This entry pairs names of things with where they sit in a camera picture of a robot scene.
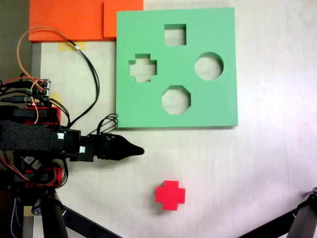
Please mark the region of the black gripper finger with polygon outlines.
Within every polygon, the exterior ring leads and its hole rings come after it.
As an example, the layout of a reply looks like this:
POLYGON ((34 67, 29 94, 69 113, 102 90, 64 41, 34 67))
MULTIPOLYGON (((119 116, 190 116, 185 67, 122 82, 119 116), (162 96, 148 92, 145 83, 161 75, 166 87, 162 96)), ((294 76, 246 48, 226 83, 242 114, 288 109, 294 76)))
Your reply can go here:
POLYGON ((120 138, 120 160, 131 156, 140 156, 145 153, 142 147, 132 144, 123 136, 120 138))

